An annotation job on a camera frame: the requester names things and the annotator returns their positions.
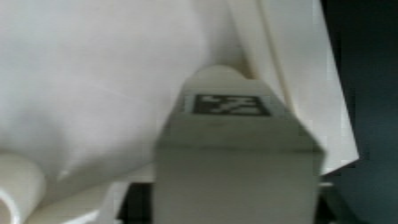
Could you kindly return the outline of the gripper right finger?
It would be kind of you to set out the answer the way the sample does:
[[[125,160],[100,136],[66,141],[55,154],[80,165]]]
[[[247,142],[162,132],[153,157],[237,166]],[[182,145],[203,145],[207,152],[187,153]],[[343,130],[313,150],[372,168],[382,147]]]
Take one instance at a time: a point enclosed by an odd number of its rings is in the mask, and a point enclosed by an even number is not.
[[[320,184],[318,224],[368,224],[358,217],[331,182]]]

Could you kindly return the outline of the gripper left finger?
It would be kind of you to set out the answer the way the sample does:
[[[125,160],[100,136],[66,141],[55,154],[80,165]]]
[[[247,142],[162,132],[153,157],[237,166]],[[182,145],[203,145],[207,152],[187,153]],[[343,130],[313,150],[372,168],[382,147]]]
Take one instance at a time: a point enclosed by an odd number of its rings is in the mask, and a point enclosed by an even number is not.
[[[153,184],[132,183],[118,213],[121,224],[153,224]]]

